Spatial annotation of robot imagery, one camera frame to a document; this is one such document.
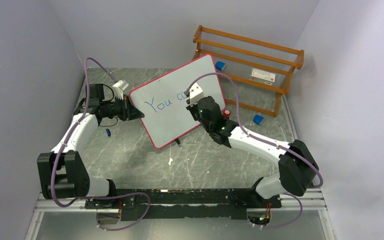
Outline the pink-framed whiteboard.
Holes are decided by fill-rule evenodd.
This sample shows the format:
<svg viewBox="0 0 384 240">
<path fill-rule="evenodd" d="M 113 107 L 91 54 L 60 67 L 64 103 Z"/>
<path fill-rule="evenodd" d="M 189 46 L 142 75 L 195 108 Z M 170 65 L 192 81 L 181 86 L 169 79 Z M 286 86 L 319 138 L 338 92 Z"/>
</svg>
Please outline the pink-framed whiteboard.
<svg viewBox="0 0 384 240">
<path fill-rule="evenodd" d="M 184 91 L 198 77 L 214 72 L 215 61 L 205 54 L 131 90 L 130 101 L 144 114 L 140 120 L 156 149 L 200 125 L 186 109 Z"/>
</svg>

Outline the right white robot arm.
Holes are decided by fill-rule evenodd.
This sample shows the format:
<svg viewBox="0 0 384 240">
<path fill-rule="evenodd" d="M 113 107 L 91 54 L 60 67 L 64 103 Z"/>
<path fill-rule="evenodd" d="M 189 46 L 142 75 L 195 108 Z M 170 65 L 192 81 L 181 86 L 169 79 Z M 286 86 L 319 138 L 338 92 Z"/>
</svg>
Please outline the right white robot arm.
<svg viewBox="0 0 384 240">
<path fill-rule="evenodd" d="M 279 194 L 302 197 L 311 188 L 319 168 L 304 142 L 298 139 L 278 141 L 250 131 L 225 117 L 211 96 L 203 97 L 195 104 L 187 100 L 186 109 L 215 143 L 247 151 L 277 164 L 278 173 L 257 180 L 251 188 L 249 199 L 255 207 L 262 207 L 269 198 Z"/>
</svg>

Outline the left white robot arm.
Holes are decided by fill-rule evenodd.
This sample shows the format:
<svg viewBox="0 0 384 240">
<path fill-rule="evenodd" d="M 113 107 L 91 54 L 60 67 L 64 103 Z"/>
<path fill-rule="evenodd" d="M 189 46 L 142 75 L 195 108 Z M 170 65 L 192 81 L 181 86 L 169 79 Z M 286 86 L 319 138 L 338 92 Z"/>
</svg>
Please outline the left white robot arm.
<svg viewBox="0 0 384 240">
<path fill-rule="evenodd" d="M 114 182 L 111 179 L 97 179 L 89 176 L 83 163 L 86 145 L 103 119 L 117 118 L 131 121 L 144 117 L 124 93 L 129 84 L 118 81 L 111 86 L 112 99 L 106 100 L 103 83 L 90 84 L 85 88 L 89 97 L 78 103 L 70 124 L 60 143 L 50 152 L 41 153 L 37 167 L 42 195 L 53 198 L 54 188 L 57 199 L 98 197 L 106 208 L 114 207 L 119 200 Z"/>
</svg>

